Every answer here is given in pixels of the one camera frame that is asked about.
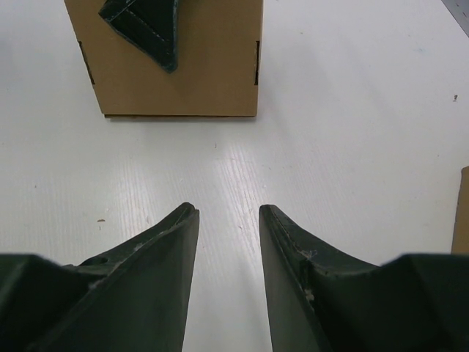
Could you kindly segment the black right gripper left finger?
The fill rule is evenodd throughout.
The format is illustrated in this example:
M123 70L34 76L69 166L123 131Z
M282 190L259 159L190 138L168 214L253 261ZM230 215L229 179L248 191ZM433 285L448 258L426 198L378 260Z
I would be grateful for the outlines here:
M1 256L3 351L181 351L199 212L155 226L80 265Z

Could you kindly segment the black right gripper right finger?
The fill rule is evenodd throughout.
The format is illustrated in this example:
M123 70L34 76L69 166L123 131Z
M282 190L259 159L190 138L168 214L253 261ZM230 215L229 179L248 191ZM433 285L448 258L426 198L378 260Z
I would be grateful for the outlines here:
M259 209L274 351L466 351L468 257L405 254L381 266Z

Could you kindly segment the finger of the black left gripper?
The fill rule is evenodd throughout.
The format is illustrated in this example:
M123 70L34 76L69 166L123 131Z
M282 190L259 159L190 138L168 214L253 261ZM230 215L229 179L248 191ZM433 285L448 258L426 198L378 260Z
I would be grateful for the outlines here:
M105 1L99 16L167 73L178 67L178 5L175 0Z

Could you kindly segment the large closed cardboard box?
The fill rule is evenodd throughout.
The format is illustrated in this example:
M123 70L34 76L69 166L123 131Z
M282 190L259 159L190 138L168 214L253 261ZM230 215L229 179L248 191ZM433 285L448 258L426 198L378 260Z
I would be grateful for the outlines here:
M469 166L461 170L457 210L454 222L454 234L451 245L452 254L469 252Z

